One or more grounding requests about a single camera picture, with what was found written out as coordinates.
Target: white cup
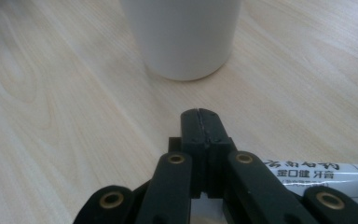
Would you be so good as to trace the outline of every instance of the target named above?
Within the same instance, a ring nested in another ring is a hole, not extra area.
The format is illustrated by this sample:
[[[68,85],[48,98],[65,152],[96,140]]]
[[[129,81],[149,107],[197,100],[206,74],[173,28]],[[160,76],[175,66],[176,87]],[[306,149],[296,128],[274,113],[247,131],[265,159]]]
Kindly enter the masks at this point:
[[[194,80],[223,65],[241,0],[120,0],[145,65],[154,74]]]

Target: wood grain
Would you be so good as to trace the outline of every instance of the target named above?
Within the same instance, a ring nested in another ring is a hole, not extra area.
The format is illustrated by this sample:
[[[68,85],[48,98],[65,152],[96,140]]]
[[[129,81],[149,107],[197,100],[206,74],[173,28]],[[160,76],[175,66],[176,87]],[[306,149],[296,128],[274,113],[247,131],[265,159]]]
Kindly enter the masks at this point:
[[[195,107],[260,158],[358,163],[358,1],[244,0],[228,62],[176,82],[148,74],[118,0],[1,0],[0,223],[135,189]]]

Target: table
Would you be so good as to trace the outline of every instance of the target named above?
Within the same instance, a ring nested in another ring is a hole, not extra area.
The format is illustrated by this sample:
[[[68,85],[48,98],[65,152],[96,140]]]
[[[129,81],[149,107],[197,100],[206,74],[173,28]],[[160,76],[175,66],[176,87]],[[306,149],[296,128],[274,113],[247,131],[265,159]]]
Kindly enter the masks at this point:
[[[118,0],[1,0],[0,223],[137,188],[191,108],[260,158],[358,163],[358,1],[244,0],[227,63],[178,82],[147,73]]]

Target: gold rivet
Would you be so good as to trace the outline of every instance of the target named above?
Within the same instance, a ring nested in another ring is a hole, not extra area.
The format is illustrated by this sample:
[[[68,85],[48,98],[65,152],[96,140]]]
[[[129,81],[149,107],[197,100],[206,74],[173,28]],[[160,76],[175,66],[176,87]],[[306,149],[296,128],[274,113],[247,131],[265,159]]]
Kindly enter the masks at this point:
[[[124,201],[124,196],[119,191],[112,191],[104,194],[100,200],[100,206],[104,209],[116,208]]]
[[[185,161],[185,157],[175,154],[175,155],[171,155],[168,158],[168,161],[173,164],[180,164]]]
[[[246,154],[238,154],[235,159],[241,163],[251,163],[253,161],[253,158]]]
[[[345,203],[342,202],[342,200],[336,195],[331,193],[319,192],[316,194],[316,199],[324,206],[329,207],[331,209],[340,210],[345,207]]]

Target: light wood tabletop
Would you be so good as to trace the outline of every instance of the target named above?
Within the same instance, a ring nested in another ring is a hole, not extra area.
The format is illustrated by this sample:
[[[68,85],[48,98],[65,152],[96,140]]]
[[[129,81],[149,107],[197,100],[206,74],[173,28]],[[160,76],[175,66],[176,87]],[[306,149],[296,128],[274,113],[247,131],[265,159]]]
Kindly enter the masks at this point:
[[[191,108],[260,158],[358,164],[358,1],[244,0],[227,63],[178,82],[148,74],[118,0],[0,0],[0,223],[136,189]]]

